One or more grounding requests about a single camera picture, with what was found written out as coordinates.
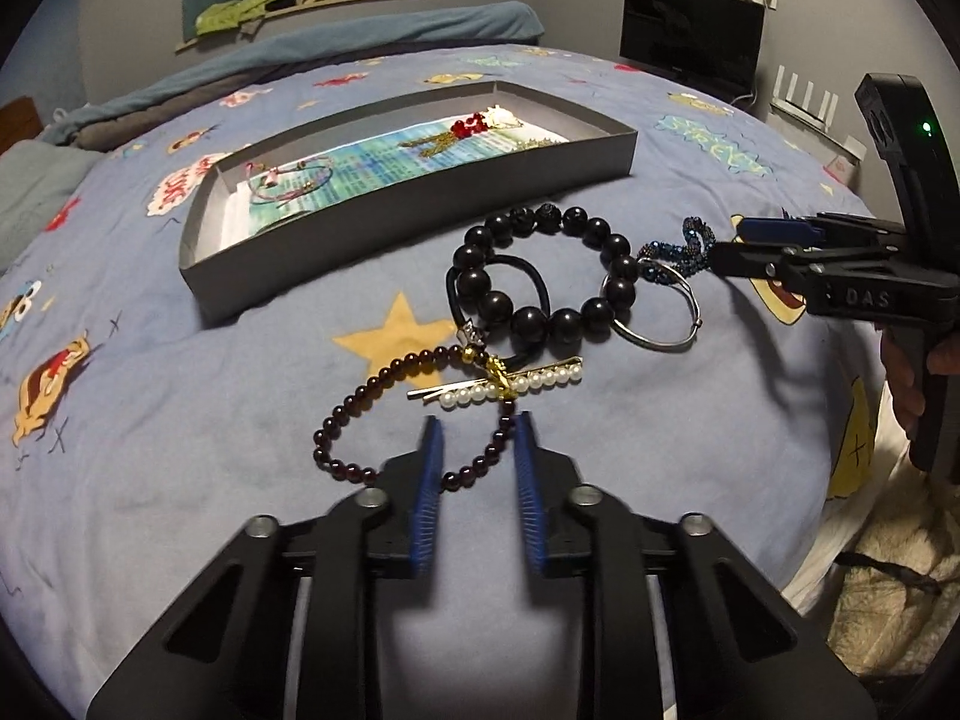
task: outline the window sill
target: window sill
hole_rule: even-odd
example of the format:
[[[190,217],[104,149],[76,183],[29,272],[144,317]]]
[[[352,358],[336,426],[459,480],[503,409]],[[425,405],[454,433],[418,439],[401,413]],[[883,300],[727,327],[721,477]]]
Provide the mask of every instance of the window sill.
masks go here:
[[[368,2],[368,1],[378,1],[378,0],[324,0],[323,2],[311,2],[306,5],[294,5],[293,7],[287,7],[282,10],[272,10],[268,11],[267,14],[263,17],[263,20],[273,20],[280,19],[284,16],[291,16],[296,13],[305,13],[310,10],[316,10],[317,8],[324,7],[337,7],[338,5],[348,5],[353,2]],[[193,38],[188,40],[185,43],[180,43],[174,51],[176,53],[185,52],[187,49],[192,49],[192,47],[202,43],[208,37],[214,37],[216,35],[226,35],[237,30],[225,29],[220,32],[210,32],[208,35],[203,35],[203,37]]]

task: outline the yellow star print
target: yellow star print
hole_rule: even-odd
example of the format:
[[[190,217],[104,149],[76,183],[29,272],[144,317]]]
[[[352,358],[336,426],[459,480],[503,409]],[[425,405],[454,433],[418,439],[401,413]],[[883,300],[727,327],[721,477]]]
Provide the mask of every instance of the yellow star print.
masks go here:
[[[452,319],[418,324],[406,295],[398,293],[382,327],[333,338],[333,343],[368,360],[367,375],[376,376],[382,367],[390,365],[396,357],[404,357],[421,349],[432,349],[450,338],[456,330]],[[417,388],[437,386],[440,384],[440,373],[421,373],[410,381],[415,382]]]

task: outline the monitor screen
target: monitor screen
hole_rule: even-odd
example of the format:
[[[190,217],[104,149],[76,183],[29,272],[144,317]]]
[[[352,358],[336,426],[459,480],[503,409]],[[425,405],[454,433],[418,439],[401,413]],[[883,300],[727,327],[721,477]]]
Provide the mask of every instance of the monitor screen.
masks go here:
[[[749,95],[765,15],[747,0],[624,0],[620,55]]]

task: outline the silver bangle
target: silver bangle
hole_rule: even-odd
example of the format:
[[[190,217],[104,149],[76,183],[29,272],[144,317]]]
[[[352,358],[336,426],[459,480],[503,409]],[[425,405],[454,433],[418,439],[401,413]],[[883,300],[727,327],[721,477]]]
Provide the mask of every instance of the silver bangle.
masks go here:
[[[693,317],[693,324],[690,325],[690,334],[683,339],[683,341],[669,341],[665,343],[664,341],[653,341],[651,338],[645,338],[644,336],[639,335],[632,331],[627,325],[621,322],[619,319],[613,319],[613,329],[619,333],[620,336],[626,338],[630,343],[635,343],[637,346],[642,346],[645,349],[653,349],[656,352],[680,352],[686,351],[693,344],[693,341],[696,341],[697,332],[701,327],[704,326],[704,319],[700,314],[700,305],[697,302],[696,295],[693,293],[693,289],[690,288],[688,281],[683,278],[683,274],[678,271],[678,269],[670,266],[659,260],[652,260],[649,257],[638,257],[637,264],[642,266],[654,266],[660,271],[667,272],[674,280],[674,285],[680,288],[680,291],[683,293],[683,297],[686,299],[686,303],[690,307],[690,316]],[[603,284],[600,286],[600,295],[603,295],[604,290],[607,288],[607,282],[610,280],[610,275],[608,274],[604,280]]]

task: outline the bed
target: bed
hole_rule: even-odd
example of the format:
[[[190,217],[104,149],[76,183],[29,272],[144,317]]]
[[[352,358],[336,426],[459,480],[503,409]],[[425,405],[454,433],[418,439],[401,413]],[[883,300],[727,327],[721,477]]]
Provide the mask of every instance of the bed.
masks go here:
[[[762,122],[630,67],[531,45],[529,9],[501,7],[510,17],[496,28],[466,28],[458,11],[459,31],[439,37],[411,17],[386,36],[354,28],[362,45],[347,45],[348,28],[322,43],[282,36],[45,133],[62,151],[94,124],[131,127],[124,117],[200,87],[281,62],[302,69],[230,81],[169,121],[133,124],[145,131],[89,169],[0,279],[0,302],[13,306],[0,330],[0,615],[74,717],[247,518],[315,517],[349,492],[311,460],[313,431],[345,392],[400,351],[453,341],[443,274],[467,225],[205,325],[176,252],[191,190],[219,156],[431,84],[505,79],[637,129],[629,178],[552,197],[606,218],[635,247],[677,242],[690,215],[732,238],[741,215],[867,214]],[[469,10],[491,20],[491,9]],[[563,238],[517,241],[512,253],[541,268],[559,305],[595,295],[603,278],[596,257]],[[531,289],[497,280],[512,295]],[[690,351],[584,343],[584,380],[524,408],[584,479],[650,517],[707,512],[774,584],[797,577],[808,601],[842,546],[830,540],[845,540],[838,517],[862,509],[901,455],[896,431],[875,438],[877,334],[807,317],[776,284],[704,272],[691,285],[704,328]],[[673,338],[689,319],[677,295],[647,285],[634,322]],[[445,413],[393,392],[338,450],[378,466],[415,445],[428,413],[443,420],[449,469],[486,442],[490,410]],[[509,463],[445,496],[432,575],[380,594],[385,716],[573,718],[579,592],[527,575]]]

